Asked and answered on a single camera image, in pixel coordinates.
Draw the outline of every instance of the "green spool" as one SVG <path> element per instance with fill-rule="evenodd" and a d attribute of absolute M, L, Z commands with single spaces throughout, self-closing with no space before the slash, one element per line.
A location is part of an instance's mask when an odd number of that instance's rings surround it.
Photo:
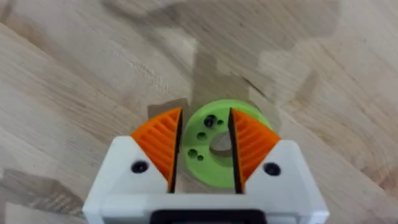
<path fill-rule="evenodd" d="M 192 174 L 208 185 L 232 188 L 233 164 L 231 157 L 216 155 L 210 151 L 210 142 L 219 134 L 228 132 L 229 110 L 234 108 L 251 115 L 271 128 L 268 120 L 252 105 L 239 100 L 218 100 L 200 108 L 188 121 L 182 136 L 182 152 Z M 210 128 L 204 121 L 216 116 Z"/>

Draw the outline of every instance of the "screw head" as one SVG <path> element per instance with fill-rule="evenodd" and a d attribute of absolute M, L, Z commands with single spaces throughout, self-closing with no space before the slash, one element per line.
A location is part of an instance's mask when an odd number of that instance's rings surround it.
<path fill-rule="evenodd" d="M 135 174 L 141 174 L 145 172 L 149 167 L 149 164 L 146 161 L 136 161 L 131 166 L 131 171 Z"/>
<path fill-rule="evenodd" d="M 205 124 L 205 126 L 207 127 L 207 128 L 211 128 L 215 123 L 216 123 L 216 121 L 217 121 L 217 118 L 216 118 L 216 116 L 214 116 L 214 115 L 208 115 L 206 118 L 205 118 L 205 121 L 204 121 L 204 124 Z"/>
<path fill-rule="evenodd" d="M 268 162 L 262 167 L 264 172 L 271 176 L 279 176 L 281 173 L 280 167 L 278 164 L 273 162 Z"/>

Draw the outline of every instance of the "wooden table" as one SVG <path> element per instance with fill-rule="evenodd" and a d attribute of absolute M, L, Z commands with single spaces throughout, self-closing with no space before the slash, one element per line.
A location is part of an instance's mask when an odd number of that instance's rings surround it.
<path fill-rule="evenodd" d="M 0 5 L 0 223 L 85 223 L 113 137 L 223 98 L 298 142 L 328 223 L 398 222 L 397 1 Z"/>

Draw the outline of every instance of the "center hole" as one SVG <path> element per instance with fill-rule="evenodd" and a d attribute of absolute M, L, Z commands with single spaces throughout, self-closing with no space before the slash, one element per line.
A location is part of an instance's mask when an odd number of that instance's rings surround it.
<path fill-rule="evenodd" d="M 232 145 L 231 139 L 229 138 L 229 132 L 220 133 L 211 140 L 210 152 L 221 157 L 232 156 Z"/>

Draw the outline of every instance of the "green plastic object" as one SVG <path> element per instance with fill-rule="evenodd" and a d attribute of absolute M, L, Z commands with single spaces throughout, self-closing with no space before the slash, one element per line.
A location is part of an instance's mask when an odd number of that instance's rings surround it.
<path fill-rule="evenodd" d="M 182 136 L 182 152 L 192 174 L 208 185 L 232 188 L 231 157 L 218 156 L 210 151 L 210 142 L 217 135 L 228 132 L 229 110 L 234 108 L 251 115 L 271 128 L 268 120 L 254 106 L 239 100 L 218 100 L 200 108 L 188 121 Z M 205 126 L 209 115 L 216 116 L 210 128 Z"/>

